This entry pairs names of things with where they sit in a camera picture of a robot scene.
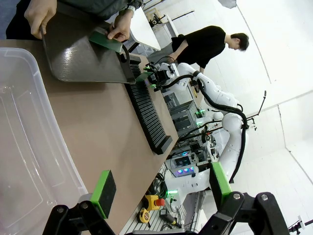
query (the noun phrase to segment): screw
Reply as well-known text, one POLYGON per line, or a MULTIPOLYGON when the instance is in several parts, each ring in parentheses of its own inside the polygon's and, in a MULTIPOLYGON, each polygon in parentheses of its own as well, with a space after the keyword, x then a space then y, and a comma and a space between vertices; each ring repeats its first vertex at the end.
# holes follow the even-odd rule
POLYGON ((268 197, 267 197, 265 194, 263 194, 263 195, 261 196, 261 198, 262 198, 263 201, 268 200, 268 197))
POLYGON ((64 209, 62 208, 62 207, 59 207, 58 209, 57 209, 57 212, 58 213, 62 213, 64 211, 64 209))
POLYGON ((87 208, 88 208, 88 204, 87 204, 86 202, 83 203, 83 204, 82 204, 82 208, 83 208, 83 209, 87 209, 87 208))
POLYGON ((240 199, 240 194, 235 193, 235 194, 234 194, 234 198, 235 198, 236 200, 240 199))

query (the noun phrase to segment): gray pants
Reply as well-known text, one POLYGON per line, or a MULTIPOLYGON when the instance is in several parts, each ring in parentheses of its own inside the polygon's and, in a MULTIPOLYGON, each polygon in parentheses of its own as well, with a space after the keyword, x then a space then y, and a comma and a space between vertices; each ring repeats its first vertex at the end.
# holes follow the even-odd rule
POLYGON ((149 55, 148 61, 158 63, 158 64, 159 63, 166 63, 166 62, 168 62, 168 58, 167 57, 165 57, 163 59, 161 59, 161 58, 164 56, 169 56, 172 53, 173 53, 172 43, 170 43, 165 48, 162 48, 161 50, 156 51, 156 52, 152 53, 151 55, 149 55))

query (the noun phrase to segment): blue floor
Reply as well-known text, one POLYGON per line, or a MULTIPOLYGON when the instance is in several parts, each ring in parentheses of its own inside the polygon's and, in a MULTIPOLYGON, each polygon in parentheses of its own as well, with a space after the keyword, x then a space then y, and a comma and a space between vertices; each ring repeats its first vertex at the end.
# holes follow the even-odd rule
POLYGON ((0 39, 5 39, 5 30, 13 18, 20 0, 0 0, 0 39))

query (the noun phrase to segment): black t-shirt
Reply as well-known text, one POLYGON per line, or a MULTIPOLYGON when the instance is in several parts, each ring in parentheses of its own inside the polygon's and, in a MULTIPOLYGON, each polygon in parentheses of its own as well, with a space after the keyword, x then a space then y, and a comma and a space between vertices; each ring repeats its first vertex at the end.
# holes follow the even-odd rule
POLYGON ((225 35, 220 27, 208 26, 184 37, 172 38, 173 51, 176 51, 184 40, 188 43, 188 47, 178 56, 178 63, 197 63, 205 68, 210 59, 224 50, 225 35))

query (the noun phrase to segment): neck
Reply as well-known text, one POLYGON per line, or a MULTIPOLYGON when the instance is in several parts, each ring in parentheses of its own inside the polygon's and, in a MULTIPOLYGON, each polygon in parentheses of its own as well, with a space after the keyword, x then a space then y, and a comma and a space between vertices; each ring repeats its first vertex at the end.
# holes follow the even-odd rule
POLYGON ((230 35, 225 35, 224 43, 229 44, 230 42, 231 42, 231 37, 230 37, 230 35))

